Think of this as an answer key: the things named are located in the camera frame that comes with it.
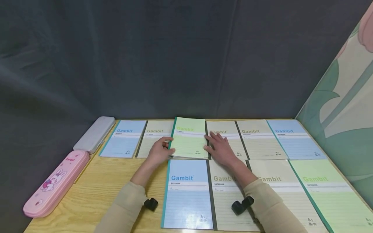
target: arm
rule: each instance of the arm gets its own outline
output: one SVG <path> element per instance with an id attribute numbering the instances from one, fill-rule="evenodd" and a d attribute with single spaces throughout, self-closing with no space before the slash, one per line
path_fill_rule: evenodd
<path id="1" fill-rule="evenodd" d="M 304 226 L 285 206 L 277 193 L 262 180 L 258 179 L 247 166 L 240 161 L 229 146 L 227 138 L 219 133 L 210 132 L 205 138 L 214 146 L 204 149 L 222 165 L 226 166 L 236 177 L 246 196 L 251 196 L 251 205 L 255 217 L 262 224 L 266 233 L 307 233 Z"/>
<path id="2" fill-rule="evenodd" d="M 158 166 L 168 159 L 175 149 L 168 150 L 170 137 L 163 137 L 154 143 L 147 159 L 141 164 L 131 180 L 119 191 L 113 204 L 95 229 L 95 233 L 130 232 L 140 210 L 147 200 L 145 186 Z"/>

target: cartoon rabbit print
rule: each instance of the cartoon rabbit print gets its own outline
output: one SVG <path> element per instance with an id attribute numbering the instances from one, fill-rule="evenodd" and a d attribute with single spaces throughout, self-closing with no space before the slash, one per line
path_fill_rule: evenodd
<path id="1" fill-rule="evenodd" d="M 50 179 L 47 179 L 42 187 L 40 188 L 43 192 L 53 190 L 53 186 L 57 184 L 64 175 L 67 174 L 67 171 L 62 172 L 62 169 L 58 170 Z"/>

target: blue notebook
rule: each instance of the blue notebook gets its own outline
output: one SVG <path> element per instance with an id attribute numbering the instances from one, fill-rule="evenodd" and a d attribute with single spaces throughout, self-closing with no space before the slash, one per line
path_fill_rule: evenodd
<path id="1" fill-rule="evenodd" d="M 132 158 L 145 123 L 145 120 L 121 120 L 101 150 L 100 156 Z"/>
<path id="2" fill-rule="evenodd" d="M 268 120 L 267 122 L 289 159 L 326 159 L 325 154 L 297 120 Z"/>
<path id="3" fill-rule="evenodd" d="M 213 229 L 206 160 L 170 160 L 162 228 Z"/>

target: green notebook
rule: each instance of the green notebook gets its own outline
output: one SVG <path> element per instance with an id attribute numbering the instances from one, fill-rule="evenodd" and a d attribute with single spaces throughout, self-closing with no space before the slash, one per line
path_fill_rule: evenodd
<path id="1" fill-rule="evenodd" d="M 290 164 L 330 232 L 373 232 L 373 213 L 329 160 L 293 160 Z"/>
<path id="2" fill-rule="evenodd" d="M 176 117 L 173 123 L 173 141 L 170 148 L 175 148 L 174 158 L 209 159 L 203 149 L 207 144 L 205 120 Z"/>

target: wooden table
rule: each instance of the wooden table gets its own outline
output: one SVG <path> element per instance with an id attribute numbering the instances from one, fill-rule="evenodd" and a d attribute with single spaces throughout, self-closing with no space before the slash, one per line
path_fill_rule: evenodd
<path id="1" fill-rule="evenodd" d="M 114 127 L 106 137 L 105 142 L 113 130 Z M 25 230 L 26 233 L 93 232 L 119 190 L 131 179 L 132 175 L 145 160 L 141 158 L 99 157 L 98 154 L 101 150 L 102 147 L 92 155 L 91 162 L 81 174 L 81 177 L 72 185 L 55 210 L 47 217 L 34 218 Z M 211 230 L 160 228 L 166 173 L 167 162 L 163 163 L 150 178 L 146 187 L 146 194 L 149 198 L 155 198 L 159 205 L 155 212 L 143 208 L 132 232 L 211 233 Z"/>

